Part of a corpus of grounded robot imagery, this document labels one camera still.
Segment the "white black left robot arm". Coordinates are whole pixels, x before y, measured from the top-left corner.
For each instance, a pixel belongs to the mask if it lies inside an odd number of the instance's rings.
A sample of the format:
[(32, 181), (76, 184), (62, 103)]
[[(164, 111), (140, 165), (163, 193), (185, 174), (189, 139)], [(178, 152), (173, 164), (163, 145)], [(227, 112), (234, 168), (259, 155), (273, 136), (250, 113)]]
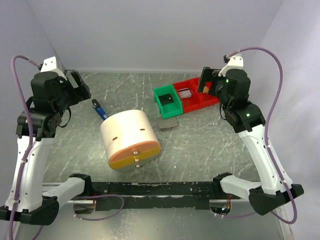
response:
[(49, 148), (62, 116), (70, 107), (91, 98), (90, 88), (76, 70), (70, 71), (77, 87), (54, 71), (37, 73), (30, 82), (33, 95), (26, 101), (29, 116), (17, 118), (17, 163), (11, 191), (0, 218), (28, 225), (48, 226), (59, 209), (75, 197), (89, 199), (94, 192), (89, 175), (73, 173), (57, 187), (43, 192), (43, 177)]

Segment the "grey card holder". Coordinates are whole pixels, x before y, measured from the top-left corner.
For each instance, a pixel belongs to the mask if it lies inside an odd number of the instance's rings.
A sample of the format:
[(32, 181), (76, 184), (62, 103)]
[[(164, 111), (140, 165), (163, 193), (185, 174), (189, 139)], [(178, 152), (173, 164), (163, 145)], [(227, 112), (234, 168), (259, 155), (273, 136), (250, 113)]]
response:
[(171, 117), (167, 119), (158, 119), (157, 125), (160, 130), (172, 129), (178, 126), (178, 121), (176, 117)]

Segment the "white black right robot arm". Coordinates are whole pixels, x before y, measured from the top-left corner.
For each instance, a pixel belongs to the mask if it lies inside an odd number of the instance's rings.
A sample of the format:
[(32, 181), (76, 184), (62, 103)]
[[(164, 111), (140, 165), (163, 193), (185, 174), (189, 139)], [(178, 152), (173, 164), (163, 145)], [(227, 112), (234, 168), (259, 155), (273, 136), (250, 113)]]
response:
[(218, 199), (231, 194), (249, 201), (254, 211), (263, 216), (304, 194), (300, 184), (294, 184), (265, 136), (266, 120), (260, 108), (249, 101), (251, 80), (242, 69), (229, 69), (225, 75), (204, 67), (197, 92), (206, 84), (208, 94), (217, 97), (225, 120), (244, 142), (257, 169), (260, 182), (251, 182), (231, 173), (213, 179), (212, 193)]

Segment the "green plastic bin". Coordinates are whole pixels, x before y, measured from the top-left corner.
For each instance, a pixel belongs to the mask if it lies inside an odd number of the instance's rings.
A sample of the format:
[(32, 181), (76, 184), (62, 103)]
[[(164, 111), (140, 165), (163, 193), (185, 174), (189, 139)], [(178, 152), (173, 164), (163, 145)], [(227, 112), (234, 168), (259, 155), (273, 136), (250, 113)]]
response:
[(163, 119), (183, 114), (181, 100), (172, 84), (154, 88), (153, 95)]

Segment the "white drum with orange lid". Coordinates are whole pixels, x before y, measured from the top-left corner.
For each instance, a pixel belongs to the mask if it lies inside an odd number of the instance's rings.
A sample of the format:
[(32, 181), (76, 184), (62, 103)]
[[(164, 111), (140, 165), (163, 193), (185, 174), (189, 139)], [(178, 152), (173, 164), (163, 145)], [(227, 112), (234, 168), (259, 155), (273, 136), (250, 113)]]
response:
[(116, 113), (100, 125), (102, 141), (111, 169), (140, 168), (161, 150), (146, 113), (131, 109)]

